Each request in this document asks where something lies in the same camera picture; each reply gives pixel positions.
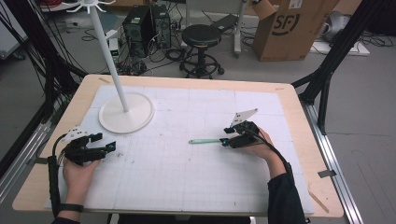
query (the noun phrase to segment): grid paper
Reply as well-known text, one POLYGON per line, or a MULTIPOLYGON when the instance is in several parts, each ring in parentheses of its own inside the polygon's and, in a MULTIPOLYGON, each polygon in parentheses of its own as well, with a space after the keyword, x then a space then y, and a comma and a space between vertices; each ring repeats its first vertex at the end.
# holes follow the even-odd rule
MULTIPOLYGON (((223 129, 235 113, 258 108, 249 121, 267 131, 290 162, 304 212, 314 213, 276 93, 131 86, 124 86, 123 91, 145 94, 154 105, 154 117, 136 133, 105 130, 99 123, 99 110, 117 91, 114 86, 100 87, 80 126, 88 133, 103 133, 101 141, 88 147, 116 141, 117 149, 97 168, 86 208, 265 215, 270 180, 265 160, 220 143, 188 144, 191 139, 230 137, 223 129)), ((60 192, 64 197, 61 171, 60 192)))

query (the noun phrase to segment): white pole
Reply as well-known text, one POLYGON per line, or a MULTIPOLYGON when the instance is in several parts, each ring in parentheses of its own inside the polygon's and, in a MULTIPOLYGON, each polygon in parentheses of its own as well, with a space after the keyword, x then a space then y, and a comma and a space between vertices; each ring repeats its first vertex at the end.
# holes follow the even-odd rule
POLYGON ((117 74, 116 65, 114 65, 113 59, 110 54, 110 50, 108 49, 105 33, 103 31, 102 24, 99 21, 99 16, 98 16, 98 12, 96 11, 96 7, 90 7, 90 12, 91 12, 90 15, 93 23, 93 28, 96 32, 97 38, 99 39, 99 43, 102 48, 103 55, 105 55, 108 69, 110 70, 111 76, 113 76, 113 81, 116 86, 117 92, 119 93, 123 110, 124 112, 128 112, 129 106, 126 103, 125 95, 122 91, 122 86, 120 84, 119 75, 117 74))

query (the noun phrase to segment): computer tower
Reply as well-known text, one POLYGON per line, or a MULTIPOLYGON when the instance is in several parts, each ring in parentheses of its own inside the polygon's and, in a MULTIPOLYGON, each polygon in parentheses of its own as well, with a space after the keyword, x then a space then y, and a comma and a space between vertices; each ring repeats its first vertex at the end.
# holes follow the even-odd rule
POLYGON ((133 6, 122 23, 130 54, 140 58, 149 55, 149 41, 154 37, 150 9, 148 6, 133 6))
POLYGON ((171 19, 166 5, 151 6, 157 45, 162 49, 171 48, 171 19))

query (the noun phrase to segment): stool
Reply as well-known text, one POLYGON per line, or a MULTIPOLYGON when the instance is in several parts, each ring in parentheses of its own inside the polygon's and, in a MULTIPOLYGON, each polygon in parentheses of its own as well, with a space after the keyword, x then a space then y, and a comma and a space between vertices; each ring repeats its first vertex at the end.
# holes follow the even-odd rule
POLYGON ((221 32, 217 28, 202 24, 191 25, 183 31, 181 39, 191 47, 191 50, 179 66, 180 70, 187 72, 186 77, 209 76, 210 79, 213 79, 212 73, 216 70, 220 75, 224 74, 224 69, 218 61, 214 57, 205 54, 206 50, 216 46, 221 41, 221 32), (198 53, 192 53, 194 49, 198 49, 198 53), (191 61, 193 56, 198 56, 196 63, 191 61))

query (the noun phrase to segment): black sleeve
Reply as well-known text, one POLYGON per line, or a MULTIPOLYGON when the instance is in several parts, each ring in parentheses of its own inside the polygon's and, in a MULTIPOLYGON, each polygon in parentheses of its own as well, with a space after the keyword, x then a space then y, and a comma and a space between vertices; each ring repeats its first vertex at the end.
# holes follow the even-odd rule
POLYGON ((268 190, 268 224, 305 224, 300 196, 288 174, 271 179, 268 190))
POLYGON ((64 217, 56 217, 51 224, 79 224, 79 222, 64 217))

